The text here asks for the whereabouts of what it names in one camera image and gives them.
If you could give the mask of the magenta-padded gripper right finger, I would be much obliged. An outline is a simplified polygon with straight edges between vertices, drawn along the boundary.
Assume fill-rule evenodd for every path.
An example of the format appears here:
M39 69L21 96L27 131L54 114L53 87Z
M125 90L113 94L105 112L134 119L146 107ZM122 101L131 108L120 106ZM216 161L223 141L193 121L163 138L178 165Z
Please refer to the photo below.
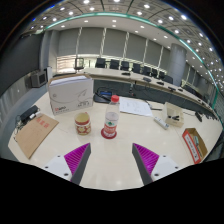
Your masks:
M144 185L180 170L180 166L169 156L158 155L139 144L132 144L132 154Z

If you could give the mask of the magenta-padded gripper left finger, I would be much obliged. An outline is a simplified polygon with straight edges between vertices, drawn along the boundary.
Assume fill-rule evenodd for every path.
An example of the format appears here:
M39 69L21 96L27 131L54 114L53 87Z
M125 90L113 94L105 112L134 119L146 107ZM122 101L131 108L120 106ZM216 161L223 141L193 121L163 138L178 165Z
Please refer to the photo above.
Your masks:
M66 155L57 155L51 159L43 169L76 185L79 185L86 168L91 145L79 146Z

